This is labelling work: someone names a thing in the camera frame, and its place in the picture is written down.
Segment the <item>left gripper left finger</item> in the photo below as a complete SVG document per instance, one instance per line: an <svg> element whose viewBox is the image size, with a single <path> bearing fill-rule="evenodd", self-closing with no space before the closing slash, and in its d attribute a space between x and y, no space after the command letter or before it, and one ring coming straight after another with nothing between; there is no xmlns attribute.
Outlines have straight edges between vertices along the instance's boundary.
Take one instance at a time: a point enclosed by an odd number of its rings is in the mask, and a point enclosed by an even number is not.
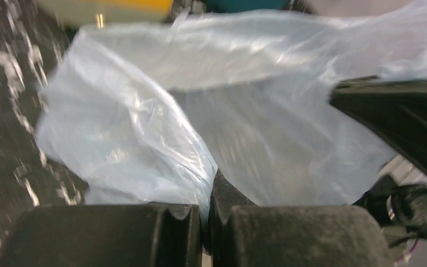
<svg viewBox="0 0 427 267"><path fill-rule="evenodd" d="M0 266L200 266L196 205L46 206L25 212Z"/></svg>

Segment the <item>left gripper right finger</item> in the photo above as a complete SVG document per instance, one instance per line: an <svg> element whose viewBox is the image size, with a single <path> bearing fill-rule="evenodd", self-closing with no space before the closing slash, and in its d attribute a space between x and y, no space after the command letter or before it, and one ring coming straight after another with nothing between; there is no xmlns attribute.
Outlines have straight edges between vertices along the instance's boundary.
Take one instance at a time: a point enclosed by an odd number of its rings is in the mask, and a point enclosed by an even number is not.
<svg viewBox="0 0 427 267"><path fill-rule="evenodd" d="M208 216L213 266L393 266L381 228L363 208L254 204L221 172Z"/></svg>

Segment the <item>teal plastic trash bin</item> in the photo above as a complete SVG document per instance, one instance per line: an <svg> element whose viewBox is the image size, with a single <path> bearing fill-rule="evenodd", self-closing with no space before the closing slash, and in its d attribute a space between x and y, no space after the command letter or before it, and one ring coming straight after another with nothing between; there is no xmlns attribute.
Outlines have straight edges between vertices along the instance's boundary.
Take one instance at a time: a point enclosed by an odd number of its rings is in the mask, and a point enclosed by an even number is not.
<svg viewBox="0 0 427 267"><path fill-rule="evenodd" d="M204 0L208 10L220 13L237 13L259 9L283 9L288 0Z"/></svg>

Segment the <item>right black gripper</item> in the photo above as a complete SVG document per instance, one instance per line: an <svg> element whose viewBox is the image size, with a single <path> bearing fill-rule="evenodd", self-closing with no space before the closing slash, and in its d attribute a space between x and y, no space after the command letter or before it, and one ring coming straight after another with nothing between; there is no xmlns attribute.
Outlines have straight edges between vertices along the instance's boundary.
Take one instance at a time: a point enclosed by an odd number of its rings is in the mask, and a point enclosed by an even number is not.
<svg viewBox="0 0 427 267"><path fill-rule="evenodd" d="M343 81L330 105L366 126L427 176L427 80L377 82L374 76ZM398 226L406 235L389 242L427 240L427 186L398 185L384 175L354 205L381 228Z"/></svg>

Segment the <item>light blue plastic bag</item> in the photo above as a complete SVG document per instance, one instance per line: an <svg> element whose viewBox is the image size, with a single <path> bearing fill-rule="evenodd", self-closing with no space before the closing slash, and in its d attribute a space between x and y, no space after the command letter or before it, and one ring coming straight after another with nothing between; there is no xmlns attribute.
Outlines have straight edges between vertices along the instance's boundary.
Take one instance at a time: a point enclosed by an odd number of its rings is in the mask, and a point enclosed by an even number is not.
<svg viewBox="0 0 427 267"><path fill-rule="evenodd" d="M218 171L259 205L350 204L396 152L329 95L371 75L427 78L427 1L85 26L41 91L36 143L90 204L197 204L207 218Z"/></svg>

